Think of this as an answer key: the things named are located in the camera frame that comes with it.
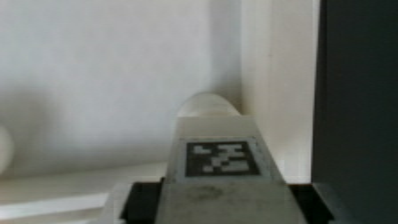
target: white object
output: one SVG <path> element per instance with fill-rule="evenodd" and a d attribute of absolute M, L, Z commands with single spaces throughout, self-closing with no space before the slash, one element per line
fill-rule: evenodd
<path fill-rule="evenodd" d="M 0 181 L 1 224 L 84 224 L 100 214 L 115 183 L 157 181 L 164 163 Z"/>
<path fill-rule="evenodd" d="M 239 116 L 225 99 L 212 94 L 189 98 L 177 115 L 154 223 L 305 224 L 253 119 Z M 237 161 L 228 160 L 230 154 L 232 157 L 237 154 Z M 218 156 L 225 155 L 221 164 Z M 90 224 L 122 223 L 129 189 L 131 184 L 113 188 L 99 219 Z"/>
<path fill-rule="evenodd" d="M 227 100 L 212 93 L 195 94 L 182 104 L 177 117 L 239 116 Z"/>
<path fill-rule="evenodd" d="M 8 167 L 13 156 L 13 145 L 4 128 L 0 126 L 0 175 Z"/>

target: white wall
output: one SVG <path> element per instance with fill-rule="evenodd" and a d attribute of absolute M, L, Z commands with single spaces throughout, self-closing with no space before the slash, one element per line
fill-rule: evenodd
<path fill-rule="evenodd" d="M 239 107 L 237 0 L 0 0 L 4 176 L 164 160 L 202 91 Z"/>
<path fill-rule="evenodd" d="M 317 0 L 241 5 L 243 110 L 287 182 L 310 180 Z"/>

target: white surface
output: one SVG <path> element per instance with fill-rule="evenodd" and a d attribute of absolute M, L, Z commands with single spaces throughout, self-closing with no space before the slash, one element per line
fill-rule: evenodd
<path fill-rule="evenodd" d="M 317 0 L 241 3 L 243 112 L 287 182 L 310 181 Z"/>
<path fill-rule="evenodd" d="M 157 181 L 163 175 L 164 163 L 157 163 L 0 181 L 0 223 L 86 222 L 99 216 L 113 185 Z"/>
<path fill-rule="evenodd" d="M 13 145 L 4 128 L 0 126 L 0 175 L 8 167 L 13 157 Z"/>
<path fill-rule="evenodd" d="M 179 106 L 239 107 L 237 0 L 0 0 L 8 177 L 164 161 Z"/>

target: dark panel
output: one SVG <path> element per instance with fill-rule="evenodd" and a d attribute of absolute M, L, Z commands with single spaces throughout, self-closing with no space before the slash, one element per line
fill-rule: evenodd
<path fill-rule="evenodd" d="M 312 182 L 363 223 L 398 220 L 398 1 L 323 1 Z"/>

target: qr-like code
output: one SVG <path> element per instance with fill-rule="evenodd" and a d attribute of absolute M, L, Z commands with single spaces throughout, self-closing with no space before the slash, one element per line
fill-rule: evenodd
<path fill-rule="evenodd" d="M 259 175 L 246 142 L 186 144 L 186 177 Z"/>

